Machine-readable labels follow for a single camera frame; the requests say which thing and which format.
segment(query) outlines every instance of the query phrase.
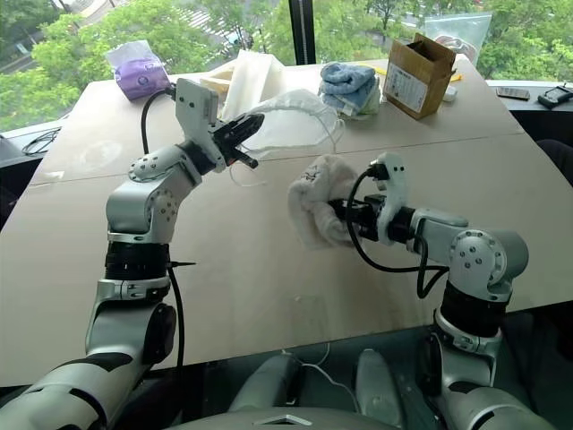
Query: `table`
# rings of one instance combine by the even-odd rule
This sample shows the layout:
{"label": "table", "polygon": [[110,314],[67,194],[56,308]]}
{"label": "table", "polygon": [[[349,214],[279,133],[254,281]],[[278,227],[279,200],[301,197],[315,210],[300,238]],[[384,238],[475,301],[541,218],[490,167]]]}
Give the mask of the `table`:
{"label": "table", "polygon": [[[293,76],[317,72],[317,66],[295,67],[287,69],[285,79],[293,84]],[[434,118],[417,123],[385,105],[372,129],[348,127],[338,149],[362,171],[382,149],[391,147],[408,168],[411,206],[431,206],[465,216],[476,226],[519,232],[528,243],[530,263],[515,281],[509,310],[573,299],[573,190],[493,93],[479,90],[487,87],[475,71],[462,73],[464,85],[475,82],[477,90],[460,91],[456,103],[461,108],[441,107]],[[113,93],[113,85],[95,82],[90,87],[71,118],[85,115],[96,124],[87,131],[64,128],[65,140],[58,139],[42,163],[44,171],[48,164],[59,168],[56,158],[61,157],[64,175],[43,180],[37,176],[2,232],[0,386],[30,383],[84,353],[96,282],[103,276],[105,202],[125,179],[124,158],[140,152],[136,108],[127,105],[125,115],[119,116],[116,103],[121,100],[114,99],[107,109],[113,115],[94,116],[86,97],[96,98],[105,89]],[[473,103],[490,107],[489,114],[486,109],[472,109],[479,114],[466,110],[471,120],[466,118],[464,128],[459,125],[464,94],[472,91],[479,95]],[[167,100],[153,108],[151,147],[174,143],[177,137],[165,127],[171,121],[169,109]],[[380,126],[385,115],[400,124],[388,123],[385,131]],[[398,131],[406,127],[410,137],[400,137]],[[468,137],[461,140],[463,130]],[[386,133],[393,133],[395,140]],[[123,145],[118,141],[122,136]],[[81,142],[81,147],[102,141],[119,145],[111,162],[98,159],[92,170],[74,169],[78,165],[71,161],[64,166],[63,154],[73,157],[73,142]],[[431,322],[443,282],[420,301],[415,274],[375,271],[350,249],[304,249],[287,216],[286,191],[313,159],[262,162],[257,174],[267,180],[265,186],[237,187],[228,173],[209,174],[182,204],[171,254],[178,261],[198,263],[177,272],[187,364]],[[240,180],[247,173],[237,169],[235,174]],[[373,184],[363,188],[365,194],[374,190]],[[401,245],[368,244],[367,249],[388,265],[417,262]],[[167,302],[173,303],[171,295]],[[172,366],[174,355],[161,366]]]}

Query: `window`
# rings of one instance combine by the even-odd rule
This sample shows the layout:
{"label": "window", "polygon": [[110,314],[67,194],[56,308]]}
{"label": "window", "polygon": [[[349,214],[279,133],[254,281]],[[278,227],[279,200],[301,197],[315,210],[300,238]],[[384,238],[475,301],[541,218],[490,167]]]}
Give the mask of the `window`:
{"label": "window", "polygon": [[[421,31],[458,46],[460,52],[474,51],[476,67],[485,79],[573,81],[573,0],[313,0],[312,4],[318,62],[386,58],[393,39],[408,42]],[[473,20],[460,17],[469,13]],[[472,42],[456,37],[459,33]]]}
{"label": "window", "polygon": [[239,49],[294,57],[288,0],[3,0],[0,131],[64,116],[104,54],[146,39],[168,73],[208,71]]}

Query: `brown cardboard box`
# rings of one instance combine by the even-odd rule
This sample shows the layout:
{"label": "brown cardboard box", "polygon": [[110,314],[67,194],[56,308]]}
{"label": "brown cardboard box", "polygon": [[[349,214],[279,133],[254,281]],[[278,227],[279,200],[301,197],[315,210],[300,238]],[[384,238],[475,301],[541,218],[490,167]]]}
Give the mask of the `brown cardboard box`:
{"label": "brown cardboard box", "polygon": [[448,88],[456,54],[416,33],[414,42],[396,40],[390,50],[384,95],[415,119],[433,114]]}

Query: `clear plastic bag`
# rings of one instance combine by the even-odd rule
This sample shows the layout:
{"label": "clear plastic bag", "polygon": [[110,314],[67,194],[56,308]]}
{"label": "clear plastic bag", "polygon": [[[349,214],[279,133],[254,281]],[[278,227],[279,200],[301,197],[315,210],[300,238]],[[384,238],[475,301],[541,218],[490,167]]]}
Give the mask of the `clear plastic bag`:
{"label": "clear plastic bag", "polygon": [[425,19],[423,30],[427,38],[465,54],[476,65],[491,21],[491,12],[431,16]]}
{"label": "clear plastic bag", "polygon": [[127,42],[106,52],[117,85],[129,100],[149,96],[169,86],[163,63],[147,40]]}

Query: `towel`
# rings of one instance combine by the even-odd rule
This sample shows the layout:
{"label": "towel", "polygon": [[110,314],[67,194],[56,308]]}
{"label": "towel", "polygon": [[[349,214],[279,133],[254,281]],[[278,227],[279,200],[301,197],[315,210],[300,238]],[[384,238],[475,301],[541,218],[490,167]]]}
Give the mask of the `towel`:
{"label": "towel", "polygon": [[356,173],[340,157],[321,155],[288,188],[288,213],[303,243],[311,249],[352,246],[346,223],[329,200],[347,198]]}
{"label": "towel", "polygon": [[330,63],[321,70],[322,101],[346,116],[378,112],[380,80],[374,69],[363,65]]}

